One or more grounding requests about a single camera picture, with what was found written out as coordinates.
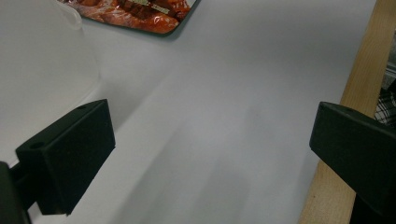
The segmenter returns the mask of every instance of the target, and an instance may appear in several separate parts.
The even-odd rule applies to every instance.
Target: food package
[[[186,18],[195,0],[59,0],[81,16],[113,25],[167,34]]]

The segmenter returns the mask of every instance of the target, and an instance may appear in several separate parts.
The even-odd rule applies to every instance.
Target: plaid fabric
[[[376,106],[375,119],[392,128],[396,127],[396,100],[395,93],[381,90]]]

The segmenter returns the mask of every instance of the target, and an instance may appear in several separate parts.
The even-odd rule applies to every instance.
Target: table surface
[[[201,1],[169,36],[84,20],[117,147],[68,218],[296,223],[375,1]]]

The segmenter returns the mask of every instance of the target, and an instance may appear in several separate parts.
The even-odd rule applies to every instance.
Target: packaged meat
[[[113,25],[166,34],[180,25],[195,0],[59,0],[81,16]]]

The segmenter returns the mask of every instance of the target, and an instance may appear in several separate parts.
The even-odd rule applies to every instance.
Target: white plastic container
[[[76,106],[98,69],[81,17],[56,0],[0,0],[0,160]]]

